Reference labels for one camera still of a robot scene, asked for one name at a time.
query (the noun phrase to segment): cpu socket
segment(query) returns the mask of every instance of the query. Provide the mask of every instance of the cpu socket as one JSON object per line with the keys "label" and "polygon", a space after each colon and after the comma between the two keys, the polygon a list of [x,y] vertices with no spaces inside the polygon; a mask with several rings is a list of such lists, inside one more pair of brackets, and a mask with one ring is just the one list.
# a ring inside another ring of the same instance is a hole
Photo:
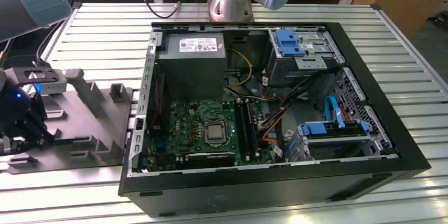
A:
{"label": "cpu socket", "polygon": [[206,126],[206,143],[211,145],[226,143],[226,120],[224,119],[207,119],[204,120]]}

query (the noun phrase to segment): blue clip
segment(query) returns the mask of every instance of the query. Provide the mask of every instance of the blue clip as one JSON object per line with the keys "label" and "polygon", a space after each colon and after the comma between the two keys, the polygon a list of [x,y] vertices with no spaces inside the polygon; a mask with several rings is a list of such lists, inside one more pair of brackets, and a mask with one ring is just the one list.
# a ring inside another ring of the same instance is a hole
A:
{"label": "blue clip", "polygon": [[326,98],[326,120],[331,121],[330,104],[334,107],[335,120],[339,122],[340,127],[346,128],[346,123],[344,123],[344,119],[343,119],[343,112],[342,112],[342,109],[339,108],[336,97],[332,96],[332,95],[327,96],[327,98]]}
{"label": "blue clip", "polygon": [[36,84],[36,93],[40,94],[43,85],[40,83]]}
{"label": "blue clip", "polygon": [[299,38],[291,29],[278,29],[275,31],[275,37],[283,57],[303,57],[307,55],[300,47]]}
{"label": "blue clip", "polygon": [[302,131],[304,136],[308,136],[311,134],[310,127],[307,124],[302,126]]}
{"label": "blue clip", "polygon": [[307,126],[310,128],[311,134],[314,135],[327,134],[324,123],[308,123]]}
{"label": "blue clip", "polygon": [[360,125],[362,125],[362,128],[364,130],[364,133],[368,134],[371,132],[371,126],[370,126],[370,123],[366,122],[366,121],[362,121],[360,122]]}

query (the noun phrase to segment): screw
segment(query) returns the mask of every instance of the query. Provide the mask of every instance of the screw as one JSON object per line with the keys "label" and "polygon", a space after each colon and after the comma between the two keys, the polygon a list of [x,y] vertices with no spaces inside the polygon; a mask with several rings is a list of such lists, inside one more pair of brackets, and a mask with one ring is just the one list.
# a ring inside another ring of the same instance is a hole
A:
{"label": "screw", "polygon": [[258,89],[251,89],[251,92],[254,95],[259,95],[259,90]]}

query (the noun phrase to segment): motherboard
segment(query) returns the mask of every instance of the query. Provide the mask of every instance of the motherboard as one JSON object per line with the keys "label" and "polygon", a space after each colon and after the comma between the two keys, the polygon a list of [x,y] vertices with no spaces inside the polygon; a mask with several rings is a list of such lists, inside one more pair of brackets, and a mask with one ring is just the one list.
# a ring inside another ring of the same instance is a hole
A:
{"label": "motherboard", "polygon": [[199,168],[183,166],[194,159],[207,166],[211,164],[203,161],[214,159],[230,166],[272,163],[270,146],[259,146],[256,138],[256,125],[263,119],[258,100],[172,102],[170,136],[152,140],[150,169]]}

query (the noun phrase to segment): slatted metal table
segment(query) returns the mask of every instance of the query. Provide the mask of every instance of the slatted metal table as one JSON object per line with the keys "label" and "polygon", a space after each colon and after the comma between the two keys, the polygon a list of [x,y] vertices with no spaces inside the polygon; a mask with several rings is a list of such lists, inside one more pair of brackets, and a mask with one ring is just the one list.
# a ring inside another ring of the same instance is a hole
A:
{"label": "slatted metal table", "polygon": [[[168,13],[172,4],[155,4]],[[339,22],[430,159],[432,169],[354,201],[152,219],[118,196],[122,167],[10,175],[0,173],[0,223],[442,223],[448,221],[447,84],[384,15],[371,6],[254,5],[260,22]],[[83,4],[54,36],[46,58],[83,68],[100,88],[123,82],[138,97],[152,22],[206,22],[207,5],[186,4],[168,20],[144,4]],[[0,159],[0,171],[7,169]]]}

